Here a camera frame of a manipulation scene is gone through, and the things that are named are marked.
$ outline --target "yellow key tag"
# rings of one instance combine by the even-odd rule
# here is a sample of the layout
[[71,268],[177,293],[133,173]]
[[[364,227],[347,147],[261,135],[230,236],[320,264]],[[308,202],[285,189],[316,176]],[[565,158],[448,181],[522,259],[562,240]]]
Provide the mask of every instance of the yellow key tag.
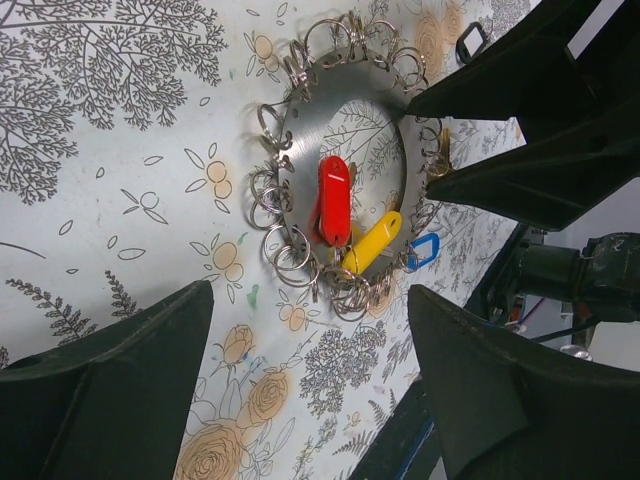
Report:
[[402,226],[398,212],[387,212],[344,257],[342,268],[356,275],[364,272],[396,238]]

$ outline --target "flower illustration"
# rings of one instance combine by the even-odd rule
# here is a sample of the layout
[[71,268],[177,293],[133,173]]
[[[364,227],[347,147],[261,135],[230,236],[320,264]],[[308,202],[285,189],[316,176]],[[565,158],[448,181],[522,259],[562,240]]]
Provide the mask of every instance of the flower illustration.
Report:
[[218,370],[227,368],[227,383],[229,383],[231,374],[236,371],[236,365],[242,363],[254,347],[253,332],[248,325],[236,325],[227,334],[224,345],[219,343],[213,345],[222,350],[222,360],[209,376],[213,377]]
[[208,183],[211,183],[213,185],[213,194],[216,197],[214,200],[216,207],[221,212],[231,213],[229,211],[229,207],[227,207],[223,200],[226,200],[231,196],[231,193],[233,192],[233,184],[228,178],[227,166],[225,163],[220,160],[214,160],[216,153],[218,153],[218,144],[214,142],[209,146],[208,155],[211,162],[206,166],[202,158],[200,158],[200,156],[193,150],[185,148],[184,151],[189,157],[189,160],[191,160],[191,163],[193,163],[196,168],[202,170],[206,176],[206,178],[199,178],[191,182],[184,192],[193,193],[200,190]]
[[349,421],[349,423],[347,423],[342,429],[343,432],[346,432],[350,428],[353,428],[360,423],[360,412],[353,412],[353,415],[347,414],[347,420]]
[[288,394],[286,374],[278,370],[270,371],[251,389],[249,400],[238,415],[238,427],[245,429],[260,426],[275,417],[286,402]]
[[427,61],[425,76],[429,82],[437,80],[444,66],[444,51],[440,22],[430,11],[425,11],[416,27],[415,45]]
[[134,195],[127,192],[124,188],[121,188],[120,191],[134,204],[133,207],[129,207],[124,212],[122,212],[123,215],[142,208],[142,211],[146,213],[151,220],[162,223],[163,225],[169,225],[164,217],[154,210],[154,208],[156,208],[160,203],[160,199],[158,198],[158,195],[156,195],[156,192],[145,192],[140,197],[140,200],[138,200]]
[[284,291],[282,291],[282,289],[278,289],[278,293],[280,294],[280,298],[283,300],[276,304],[276,307],[280,307],[278,316],[281,321],[289,324],[289,329],[291,331],[297,332],[303,325],[306,330],[309,327],[309,322],[312,322],[311,319],[320,315],[318,310],[310,310],[309,312],[306,310],[309,306],[309,303],[305,302],[305,299],[309,294],[308,290],[302,292],[295,304],[289,301],[289,297]]
[[389,294],[381,296],[380,301],[376,306],[369,307],[369,310],[368,310],[369,315],[371,315],[373,318],[382,317],[386,313],[386,311],[389,309],[391,304],[393,303],[393,300],[396,297],[397,288],[398,288],[398,283],[396,282],[395,277],[391,277]]
[[442,20],[442,39],[455,45],[462,33],[462,8],[455,2],[447,2]]
[[247,46],[253,52],[253,55],[247,62],[247,77],[253,73],[258,64],[256,77],[261,76],[265,71],[269,78],[276,83],[280,83],[280,79],[274,75],[280,69],[278,57],[273,53],[273,43],[264,35],[256,37],[255,32],[251,32],[251,36],[244,34]]
[[177,480],[231,480],[236,477],[244,447],[233,420],[216,420],[200,430],[178,457]]
[[253,347],[253,332],[247,325],[233,327],[224,342],[224,361],[229,365],[240,363]]
[[220,240],[220,234],[213,237],[211,241],[211,248],[200,242],[191,242],[191,247],[203,257],[208,257],[211,263],[205,263],[203,267],[205,270],[213,271],[218,270],[221,273],[212,273],[203,278],[203,280],[209,280],[215,282],[224,274],[224,278],[227,281],[227,295],[232,304],[236,301],[236,290],[242,288],[240,280],[244,277],[244,267],[238,258],[238,247],[233,242],[224,242],[218,245]]

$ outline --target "key holder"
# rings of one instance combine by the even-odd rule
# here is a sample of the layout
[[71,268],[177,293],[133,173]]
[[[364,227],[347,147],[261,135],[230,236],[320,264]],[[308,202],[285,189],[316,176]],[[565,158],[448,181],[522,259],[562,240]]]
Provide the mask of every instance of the key holder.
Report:
[[[318,38],[321,27],[331,34],[333,50],[315,60],[310,38]],[[381,54],[368,42],[375,32],[385,31],[389,35],[388,51]],[[302,42],[291,41],[289,50],[290,56],[283,59],[292,86],[283,102],[286,112],[280,115],[274,108],[277,105],[261,105],[258,109],[263,143],[271,159],[269,168],[259,169],[250,177],[254,204],[249,219],[255,228],[267,230],[263,251],[280,280],[309,288],[314,301],[319,295],[328,298],[340,318],[357,321],[389,294],[397,270],[414,272],[427,263],[418,259],[411,244],[431,218],[425,193],[427,171],[438,157],[442,122],[406,115],[414,95],[428,86],[425,59],[413,47],[400,48],[398,30],[386,21],[363,25],[353,12],[337,20],[321,20]],[[400,61],[403,65],[412,61],[415,70],[401,74],[396,68]],[[333,247],[322,238],[317,222],[321,210],[318,172],[324,160],[321,146],[325,129],[340,108],[361,99],[372,101],[388,114],[404,153],[402,162],[398,162],[402,164],[402,185],[397,213],[387,213],[395,215],[394,235],[382,248],[373,245],[371,237],[366,248],[358,248],[357,243]],[[265,115],[272,117],[269,122]],[[273,122],[275,128],[270,129],[267,124]],[[384,187],[379,190],[376,184],[375,190],[386,194],[394,189]],[[379,203],[384,198],[374,200]],[[256,222],[258,207],[271,223]],[[276,230],[282,235],[279,243],[280,235],[272,235]],[[333,243],[343,244],[338,240]],[[378,250],[382,253],[372,261],[358,258],[359,251]],[[363,263],[369,264],[366,270],[361,268]]]

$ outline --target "green paint mark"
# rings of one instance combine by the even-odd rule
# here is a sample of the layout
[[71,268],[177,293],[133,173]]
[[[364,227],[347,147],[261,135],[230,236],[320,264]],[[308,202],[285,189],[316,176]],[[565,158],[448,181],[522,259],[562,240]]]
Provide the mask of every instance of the green paint mark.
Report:
[[260,286],[256,283],[253,287],[251,287],[251,293],[247,293],[247,302],[249,302],[249,306],[255,310],[258,304],[258,289]]

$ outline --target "red key tag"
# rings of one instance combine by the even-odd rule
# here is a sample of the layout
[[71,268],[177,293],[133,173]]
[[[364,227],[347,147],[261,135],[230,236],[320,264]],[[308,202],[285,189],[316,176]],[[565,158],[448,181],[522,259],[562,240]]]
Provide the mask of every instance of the red key tag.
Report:
[[318,172],[320,233],[332,247],[347,244],[351,234],[349,167],[340,157],[325,158]]

